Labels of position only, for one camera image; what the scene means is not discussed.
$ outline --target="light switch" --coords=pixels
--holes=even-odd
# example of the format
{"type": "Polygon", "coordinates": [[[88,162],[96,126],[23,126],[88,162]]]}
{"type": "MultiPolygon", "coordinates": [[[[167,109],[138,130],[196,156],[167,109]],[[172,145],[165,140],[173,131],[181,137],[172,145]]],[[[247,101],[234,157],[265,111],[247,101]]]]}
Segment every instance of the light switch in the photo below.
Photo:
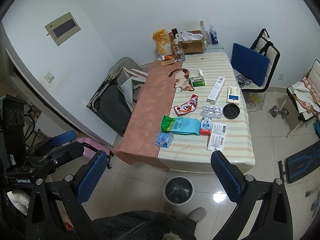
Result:
{"type": "Polygon", "coordinates": [[[49,71],[45,76],[44,79],[47,80],[47,82],[50,84],[51,81],[54,79],[54,76],[52,75],[52,73],[49,71]]]}

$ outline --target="receipt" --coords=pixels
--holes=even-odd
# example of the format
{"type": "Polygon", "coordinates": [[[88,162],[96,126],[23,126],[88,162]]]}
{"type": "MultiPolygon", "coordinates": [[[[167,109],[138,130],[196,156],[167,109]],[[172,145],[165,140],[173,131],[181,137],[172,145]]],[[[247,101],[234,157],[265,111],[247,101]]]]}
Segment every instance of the receipt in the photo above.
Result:
{"type": "Polygon", "coordinates": [[[225,123],[214,122],[212,124],[210,140],[207,150],[218,151],[222,150],[227,125],[225,123]]]}

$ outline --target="striped tablecloth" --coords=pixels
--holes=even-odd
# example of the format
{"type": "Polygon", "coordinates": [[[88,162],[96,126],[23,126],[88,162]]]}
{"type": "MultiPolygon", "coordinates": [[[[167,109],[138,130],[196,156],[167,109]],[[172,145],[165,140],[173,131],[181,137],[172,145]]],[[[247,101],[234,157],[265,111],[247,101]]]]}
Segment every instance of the striped tablecloth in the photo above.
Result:
{"type": "MultiPolygon", "coordinates": [[[[174,106],[180,106],[190,100],[192,94],[198,96],[198,105],[194,112],[185,117],[201,119],[202,106],[213,106],[206,99],[219,76],[226,78],[226,83],[214,106],[223,107],[227,103],[228,86],[237,87],[232,66],[225,52],[186,55],[183,68],[202,69],[205,86],[196,87],[195,91],[180,92],[178,88],[173,99],[170,117],[176,117],[174,106]]],[[[245,173],[255,164],[249,131],[248,113],[243,95],[240,95],[240,114],[234,120],[228,120],[223,115],[221,119],[212,118],[212,122],[227,124],[226,137],[222,153],[245,173]]],[[[210,165],[211,151],[207,150],[208,136],[174,134],[174,140],[168,148],[160,148],[158,159],[170,170],[199,173],[213,173],[210,165]]]]}

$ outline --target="gray slipper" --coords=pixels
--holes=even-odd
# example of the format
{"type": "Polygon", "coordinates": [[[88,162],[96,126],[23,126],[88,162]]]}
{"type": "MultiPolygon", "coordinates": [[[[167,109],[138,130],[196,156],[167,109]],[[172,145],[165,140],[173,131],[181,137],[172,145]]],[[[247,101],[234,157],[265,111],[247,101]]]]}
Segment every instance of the gray slipper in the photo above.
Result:
{"type": "Polygon", "coordinates": [[[206,210],[203,207],[198,207],[188,214],[188,218],[195,221],[196,223],[199,223],[202,219],[205,218],[206,215],[206,210]]]}

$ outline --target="calico cat decoration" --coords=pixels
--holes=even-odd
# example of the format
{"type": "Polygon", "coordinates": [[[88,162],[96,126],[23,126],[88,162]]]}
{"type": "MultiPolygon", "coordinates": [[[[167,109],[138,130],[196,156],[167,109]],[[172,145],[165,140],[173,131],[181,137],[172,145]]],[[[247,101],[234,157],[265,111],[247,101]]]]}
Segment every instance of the calico cat decoration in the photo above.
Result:
{"type": "Polygon", "coordinates": [[[172,77],[173,73],[176,73],[176,75],[174,76],[174,78],[177,80],[177,82],[175,83],[175,88],[181,87],[181,91],[186,91],[186,90],[190,90],[190,91],[194,91],[195,89],[192,87],[191,82],[189,80],[189,76],[190,76],[190,72],[189,70],[185,69],[185,68],[178,68],[175,69],[174,71],[172,71],[169,74],[169,77],[172,77]]]}

